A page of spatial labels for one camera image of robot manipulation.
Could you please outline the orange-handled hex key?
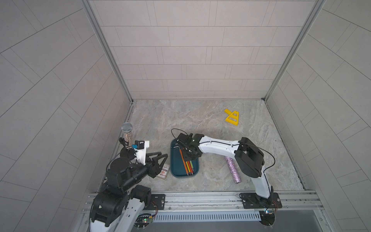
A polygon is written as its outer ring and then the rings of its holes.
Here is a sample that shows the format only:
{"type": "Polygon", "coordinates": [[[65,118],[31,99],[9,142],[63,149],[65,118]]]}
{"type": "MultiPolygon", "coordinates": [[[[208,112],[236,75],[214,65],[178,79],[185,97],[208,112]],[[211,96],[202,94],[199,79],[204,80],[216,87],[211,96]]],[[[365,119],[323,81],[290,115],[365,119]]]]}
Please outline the orange-handled hex key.
{"type": "Polygon", "coordinates": [[[172,157],[171,157],[171,171],[172,174],[177,177],[188,177],[188,169],[183,158],[182,149],[179,146],[172,148],[172,157]]]}

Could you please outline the teal plastic storage box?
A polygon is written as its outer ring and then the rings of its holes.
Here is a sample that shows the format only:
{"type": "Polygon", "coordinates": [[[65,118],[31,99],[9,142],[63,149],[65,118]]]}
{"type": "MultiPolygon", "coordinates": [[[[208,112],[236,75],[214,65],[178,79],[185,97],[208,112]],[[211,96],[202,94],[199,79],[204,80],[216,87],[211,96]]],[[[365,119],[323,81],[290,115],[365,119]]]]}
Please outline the teal plastic storage box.
{"type": "Polygon", "coordinates": [[[199,172],[199,160],[184,161],[185,150],[180,148],[177,140],[171,142],[171,173],[176,178],[188,178],[195,176],[199,172]]]}

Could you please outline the red-handled hex key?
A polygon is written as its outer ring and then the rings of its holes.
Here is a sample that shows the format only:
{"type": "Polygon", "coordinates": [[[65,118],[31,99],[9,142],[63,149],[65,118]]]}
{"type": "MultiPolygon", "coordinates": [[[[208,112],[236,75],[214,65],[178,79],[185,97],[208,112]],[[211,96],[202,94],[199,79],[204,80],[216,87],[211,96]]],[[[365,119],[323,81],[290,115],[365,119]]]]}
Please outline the red-handled hex key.
{"type": "Polygon", "coordinates": [[[188,169],[188,173],[189,173],[190,175],[192,175],[191,172],[190,172],[190,169],[189,169],[189,166],[188,166],[187,161],[186,161],[186,166],[187,166],[187,169],[188,169]]]}

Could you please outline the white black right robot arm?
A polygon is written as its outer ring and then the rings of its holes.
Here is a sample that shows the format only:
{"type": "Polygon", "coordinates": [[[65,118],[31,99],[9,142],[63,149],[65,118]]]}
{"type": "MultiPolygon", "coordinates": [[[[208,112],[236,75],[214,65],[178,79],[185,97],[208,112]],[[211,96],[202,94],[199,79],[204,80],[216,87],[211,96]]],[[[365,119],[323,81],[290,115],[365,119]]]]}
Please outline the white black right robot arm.
{"type": "Polygon", "coordinates": [[[176,141],[186,161],[195,160],[204,153],[221,155],[235,160],[242,173],[252,179],[257,200],[271,200],[273,193],[264,171],[264,154],[246,137],[236,141],[220,140],[203,134],[181,133],[176,141]]]}

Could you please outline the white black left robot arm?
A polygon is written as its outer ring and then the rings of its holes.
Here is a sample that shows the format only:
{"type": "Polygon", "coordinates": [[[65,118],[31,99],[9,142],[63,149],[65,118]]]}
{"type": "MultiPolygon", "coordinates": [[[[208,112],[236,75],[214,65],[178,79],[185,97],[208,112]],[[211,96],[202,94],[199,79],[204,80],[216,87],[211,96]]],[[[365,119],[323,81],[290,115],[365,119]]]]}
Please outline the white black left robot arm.
{"type": "Polygon", "coordinates": [[[133,228],[146,229],[157,213],[143,210],[154,207],[149,187],[139,183],[146,176],[155,178],[168,158],[161,152],[145,154],[145,164],[136,159],[134,149],[122,149],[118,157],[106,167],[106,181],[93,200],[89,214],[90,232],[130,232],[133,228]]]}

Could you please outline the small clear card packet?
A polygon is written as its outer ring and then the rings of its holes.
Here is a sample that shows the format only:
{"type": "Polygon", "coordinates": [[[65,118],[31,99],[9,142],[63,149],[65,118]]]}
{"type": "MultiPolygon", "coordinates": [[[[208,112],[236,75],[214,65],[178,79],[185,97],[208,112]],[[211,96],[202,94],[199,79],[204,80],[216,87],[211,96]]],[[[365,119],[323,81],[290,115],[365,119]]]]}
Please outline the small clear card packet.
{"type": "Polygon", "coordinates": [[[169,170],[170,170],[170,165],[164,164],[161,172],[157,175],[157,177],[165,180],[168,176],[169,170]]]}

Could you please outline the yellow plastic triangle tool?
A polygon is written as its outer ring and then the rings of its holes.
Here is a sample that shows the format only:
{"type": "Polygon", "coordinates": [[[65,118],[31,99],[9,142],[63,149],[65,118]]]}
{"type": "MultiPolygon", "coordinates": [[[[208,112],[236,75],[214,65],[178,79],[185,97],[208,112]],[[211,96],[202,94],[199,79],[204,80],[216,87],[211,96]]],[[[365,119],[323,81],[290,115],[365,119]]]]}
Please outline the yellow plastic triangle tool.
{"type": "Polygon", "coordinates": [[[225,119],[226,122],[237,126],[239,122],[239,112],[238,111],[230,111],[229,109],[225,109],[224,112],[228,115],[225,119]]]}

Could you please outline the purple glitter microphone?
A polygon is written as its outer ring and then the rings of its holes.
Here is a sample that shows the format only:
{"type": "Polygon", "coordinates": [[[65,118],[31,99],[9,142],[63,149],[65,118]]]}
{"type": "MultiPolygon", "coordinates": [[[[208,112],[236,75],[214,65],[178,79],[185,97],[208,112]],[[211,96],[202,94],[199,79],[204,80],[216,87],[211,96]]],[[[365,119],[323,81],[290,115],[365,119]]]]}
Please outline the purple glitter microphone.
{"type": "Polygon", "coordinates": [[[229,167],[229,170],[232,174],[232,177],[233,177],[233,180],[235,182],[235,184],[239,184],[242,182],[241,178],[240,178],[240,175],[237,171],[237,168],[235,166],[235,163],[234,163],[234,160],[230,157],[225,157],[225,160],[227,162],[227,165],[229,167]]]}

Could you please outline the left green circuit board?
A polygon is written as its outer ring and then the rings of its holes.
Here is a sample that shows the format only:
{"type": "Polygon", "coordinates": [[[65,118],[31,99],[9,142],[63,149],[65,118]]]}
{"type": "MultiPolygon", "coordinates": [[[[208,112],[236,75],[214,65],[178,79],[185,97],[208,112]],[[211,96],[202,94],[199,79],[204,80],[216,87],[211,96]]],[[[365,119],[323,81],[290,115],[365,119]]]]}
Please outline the left green circuit board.
{"type": "Polygon", "coordinates": [[[150,213],[140,214],[134,222],[136,228],[146,228],[150,223],[153,222],[155,215],[150,213]]]}

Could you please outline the green circuit board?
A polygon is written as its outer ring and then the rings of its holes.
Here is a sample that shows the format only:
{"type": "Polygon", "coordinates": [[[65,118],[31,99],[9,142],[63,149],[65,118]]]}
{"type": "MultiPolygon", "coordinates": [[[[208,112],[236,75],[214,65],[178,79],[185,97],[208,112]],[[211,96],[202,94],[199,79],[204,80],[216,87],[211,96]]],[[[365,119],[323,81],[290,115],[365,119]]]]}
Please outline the green circuit board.
{"type": "Polygon", "coordinates": [[[155,215],[150,213],[140,214],[134,222],[136,228],[146,228],[150,223],[153,222],[155,215]]]}
{"type": "Polygon", "coordinates": [[[272,227],[275,223],[275,213],[272,211],[260,211],[260,223],[264,226],[272,227]]]}

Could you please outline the right green circuit board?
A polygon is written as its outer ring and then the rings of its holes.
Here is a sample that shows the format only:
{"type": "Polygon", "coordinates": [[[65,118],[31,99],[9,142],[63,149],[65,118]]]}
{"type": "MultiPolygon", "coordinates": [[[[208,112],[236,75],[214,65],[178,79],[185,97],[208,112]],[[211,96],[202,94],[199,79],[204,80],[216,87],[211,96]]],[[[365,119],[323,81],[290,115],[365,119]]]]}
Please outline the right green circuit board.
{"type": "Polygon", "coordinates": [[[275,213],[272,211],[260,211],[260,223],[264,226],[272,227],[275,223],[275,213]]]}

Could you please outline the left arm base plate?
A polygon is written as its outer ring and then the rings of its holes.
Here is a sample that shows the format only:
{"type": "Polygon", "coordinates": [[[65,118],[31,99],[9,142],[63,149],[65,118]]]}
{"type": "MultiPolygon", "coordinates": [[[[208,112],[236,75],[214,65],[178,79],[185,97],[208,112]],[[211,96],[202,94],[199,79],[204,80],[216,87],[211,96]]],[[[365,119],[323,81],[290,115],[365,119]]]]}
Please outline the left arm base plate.
{"type": "Polygon", "coordinates": [[[166,195],[165,194],[152,194],[151,195],[151,201],[147,207],[144,208],[144,210],[163,210],[165,205],[166,195]]]}

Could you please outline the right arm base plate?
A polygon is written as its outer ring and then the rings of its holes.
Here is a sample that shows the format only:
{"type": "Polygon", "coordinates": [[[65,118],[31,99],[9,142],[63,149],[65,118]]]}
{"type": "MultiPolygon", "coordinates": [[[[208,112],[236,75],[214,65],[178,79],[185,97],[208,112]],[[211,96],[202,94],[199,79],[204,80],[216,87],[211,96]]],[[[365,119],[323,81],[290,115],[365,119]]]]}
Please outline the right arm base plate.
{"type": "Polygon", "coordinates": [[[271,193],[268,199],[258,196],[256,193],[240,193],[244,209],[267,209],[282,208],[282,203],[278,193],[271,193]]]}

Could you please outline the aluminium front rail frame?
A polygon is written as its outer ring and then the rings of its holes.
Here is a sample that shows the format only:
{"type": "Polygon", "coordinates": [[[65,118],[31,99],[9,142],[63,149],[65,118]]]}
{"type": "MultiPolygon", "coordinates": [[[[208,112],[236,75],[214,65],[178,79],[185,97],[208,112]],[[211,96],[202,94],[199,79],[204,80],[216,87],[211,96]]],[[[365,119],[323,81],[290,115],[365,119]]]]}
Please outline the aluminium front rail frame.
{"type": "MultiPolygon", "coordinates": [[[[310,211],[314,214],[314,221],[324,232],[334,231],[327,213],[316,191],[276,191],[282,203],[282,208],[274,209],[244,209],[240,193],[254,193],[252,191],[199,191],[199,192],[152,192],[165,194],[166,200],[163,210],[143,210],[145,213],[157,213],[155,223],[169,222],[260,222],[260,211],[268,210],[277,214],[287,211],[310,211]]],[[[87,198],[77,223],[73,226],[74,232],[89,232],[89,214],[96,193],[87,198]]]]}

